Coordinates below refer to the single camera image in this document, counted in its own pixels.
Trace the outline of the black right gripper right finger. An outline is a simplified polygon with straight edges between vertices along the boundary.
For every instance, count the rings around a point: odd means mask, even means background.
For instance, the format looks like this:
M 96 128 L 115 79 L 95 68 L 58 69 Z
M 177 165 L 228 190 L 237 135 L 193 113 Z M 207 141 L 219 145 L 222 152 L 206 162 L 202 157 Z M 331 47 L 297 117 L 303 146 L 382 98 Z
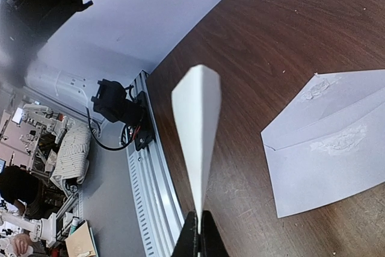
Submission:
M 229 257 L 211 212 L 205 210 L 200 225 L 200 253 L 203 257 Z

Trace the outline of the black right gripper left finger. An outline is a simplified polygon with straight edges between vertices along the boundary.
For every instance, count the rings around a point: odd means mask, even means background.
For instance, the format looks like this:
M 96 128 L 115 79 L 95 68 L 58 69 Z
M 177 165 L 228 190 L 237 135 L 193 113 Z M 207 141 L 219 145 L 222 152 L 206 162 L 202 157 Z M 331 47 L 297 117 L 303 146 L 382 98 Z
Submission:
M 187 214 L 171 257 L 197 257 L 199 252 L 198 218 L 195 211 Z

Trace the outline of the beige paper sheet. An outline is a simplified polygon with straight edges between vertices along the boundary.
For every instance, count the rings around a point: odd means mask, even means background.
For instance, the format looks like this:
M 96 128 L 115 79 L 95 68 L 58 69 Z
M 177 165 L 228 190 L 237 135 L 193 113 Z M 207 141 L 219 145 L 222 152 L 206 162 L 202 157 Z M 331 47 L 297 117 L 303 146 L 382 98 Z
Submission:
M 219 74 L 202 64 L 190 68 L 171 92 L 171 104 L 200 233 L 221 111 Z

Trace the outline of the grey envelope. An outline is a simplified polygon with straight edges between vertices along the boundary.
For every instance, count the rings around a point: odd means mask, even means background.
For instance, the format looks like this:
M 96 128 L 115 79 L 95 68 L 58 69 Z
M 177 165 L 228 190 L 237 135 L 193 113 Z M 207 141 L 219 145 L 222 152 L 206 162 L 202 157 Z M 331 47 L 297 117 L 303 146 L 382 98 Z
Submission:
M 261 132 L 277 216 L 384 182 L 384 71 L 315 74 Z

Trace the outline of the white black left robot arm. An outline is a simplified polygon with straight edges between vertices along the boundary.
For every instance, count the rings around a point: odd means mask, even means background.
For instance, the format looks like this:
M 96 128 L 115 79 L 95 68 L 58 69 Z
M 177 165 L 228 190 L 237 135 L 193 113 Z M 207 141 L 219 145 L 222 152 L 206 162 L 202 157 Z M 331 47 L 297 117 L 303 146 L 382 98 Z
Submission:
M 87 119 L 133 123 L 121 0 L 1 0 L 1 74 Z

